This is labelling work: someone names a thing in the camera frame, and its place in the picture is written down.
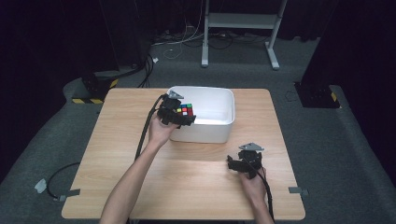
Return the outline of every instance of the wooden table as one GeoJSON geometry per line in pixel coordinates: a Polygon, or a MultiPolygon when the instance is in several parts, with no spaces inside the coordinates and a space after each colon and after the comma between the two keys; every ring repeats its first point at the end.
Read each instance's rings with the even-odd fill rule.
{"type": "MultiPolygon", "coordinates": [[[[93,129],[67,198],[65,218],[99,218],[106,199],[134,161],[149,110],[166,89],[113,89],[93,129]]],[[[305,216],[270,92],[232,90],[235,121],[225,144],[168,141],[152,163],[132,219],[253,219],[239,177],[227,167],[238,148],[254,142],[265,148],[262,163],[273,194],[276,219],[305,216]]]]}

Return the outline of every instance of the person's right arm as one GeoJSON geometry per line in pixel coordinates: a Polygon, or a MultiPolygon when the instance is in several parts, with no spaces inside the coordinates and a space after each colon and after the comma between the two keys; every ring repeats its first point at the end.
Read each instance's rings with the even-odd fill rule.
{"type": "Polygon", "coordinates": [[[257,224],[274,224],[270,213],[265,203],[265,186],[262,183],[262,179],[256,175],[252,179],[248,179],[248,174],[239,173],[239,177],[242,181],[244,192],[247,195],[247,199],[250,202],[253,210],[254,219],[257,224]]]}

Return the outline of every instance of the stand leg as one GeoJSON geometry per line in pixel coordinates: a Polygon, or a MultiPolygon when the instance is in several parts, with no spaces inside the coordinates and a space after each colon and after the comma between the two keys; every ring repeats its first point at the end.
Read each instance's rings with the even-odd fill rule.
{"type": "Polygon", "coordinates": [[[276,35],[279,30],[280,23],[282,22],[282,17],[283,17],[283,12],[285,11],[286,4],[288,3],[288,0],[282,0],[282,3],[280,5],[280,9],[277,13],[275,25],[274,25],[274,30],[271,33],[271,39],[270,42],[265,42],[265,48],[267,49],[268,56],[271,61],[271,65],[274,70],[279,69],[279,63],[277,62],[277,58],[274,53],[274,43],[276,40],[276,35]]]}
{"type": "Polygon", "coordinates": [[[209,32],[209,0],[206,0],[204,43],[202,45],[202,62],[201,62],[202,67],[209,66],[209,47],[207,45],[208,32],[209,32]]]}

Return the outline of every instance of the rubik's cube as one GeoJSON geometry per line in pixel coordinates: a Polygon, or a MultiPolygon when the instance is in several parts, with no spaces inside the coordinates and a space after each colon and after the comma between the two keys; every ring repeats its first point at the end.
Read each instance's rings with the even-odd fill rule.
{"type": "Polygon", "coordinates": [[[192,104],[180,105],[177,109],[177,113],[182,116],[193,116],[192,104]]]}

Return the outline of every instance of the white container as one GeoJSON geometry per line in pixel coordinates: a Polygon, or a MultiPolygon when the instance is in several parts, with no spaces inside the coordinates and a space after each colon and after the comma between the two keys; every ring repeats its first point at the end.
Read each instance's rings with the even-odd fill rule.
{"type": "Polygon", "coordinates": [[[225,143],[235,120],[233,92],[223,88],[175,86],[168,90],[177,92],[192,104],[195,122],[172,132],[173,141],[195,143],[225,143]]]}

